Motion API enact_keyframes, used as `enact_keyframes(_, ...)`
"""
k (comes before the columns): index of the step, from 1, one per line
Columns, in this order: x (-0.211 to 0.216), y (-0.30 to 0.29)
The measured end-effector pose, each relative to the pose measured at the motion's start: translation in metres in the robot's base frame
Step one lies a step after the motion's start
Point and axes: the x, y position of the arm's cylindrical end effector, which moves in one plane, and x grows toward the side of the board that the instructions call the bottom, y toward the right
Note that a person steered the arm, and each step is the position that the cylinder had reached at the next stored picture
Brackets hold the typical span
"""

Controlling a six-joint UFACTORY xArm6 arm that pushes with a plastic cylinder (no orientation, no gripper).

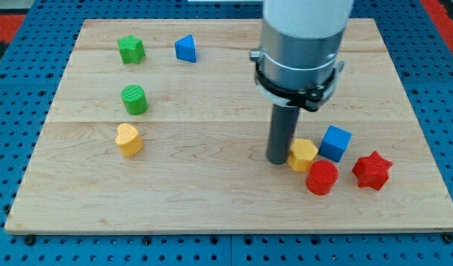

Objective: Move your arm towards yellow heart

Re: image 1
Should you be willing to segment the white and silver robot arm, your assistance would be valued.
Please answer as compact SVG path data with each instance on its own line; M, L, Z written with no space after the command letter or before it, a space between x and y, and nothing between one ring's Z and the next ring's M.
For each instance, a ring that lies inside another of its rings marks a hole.
M353 0L264 0L255 82L273 104L317 111L334 93Z

